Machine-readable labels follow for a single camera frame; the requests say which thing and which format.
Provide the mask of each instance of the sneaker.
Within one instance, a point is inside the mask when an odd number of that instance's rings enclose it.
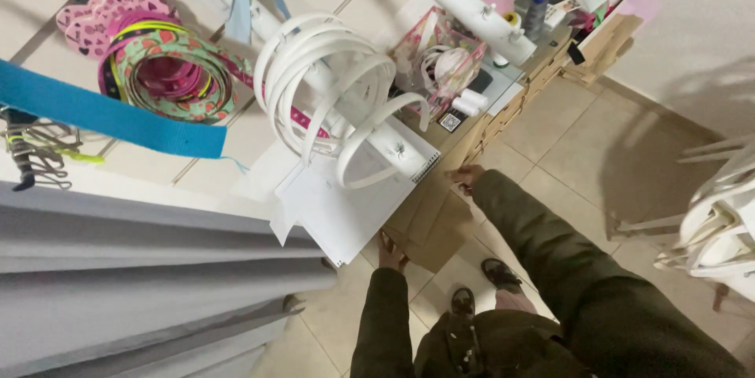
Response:
[[[451,313],[474,317],[474,294],[471,289],[464,287],[456,290],[451,297]]]
[[[482,273],[496,289],[504,289],[512,285],[522,284],[522,281],[506,266],[506,263],[497,258],[482,260],[480,267],[482,268]]]

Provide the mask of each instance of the olive green jacket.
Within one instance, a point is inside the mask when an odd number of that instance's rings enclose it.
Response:
[[[512,180],[489,170],[473,192],[561,325],[512,310],[472,320],[447,313],[412,362],[406,279],[378,268],[351,378],[746,376],[657,288],[621,268]]]

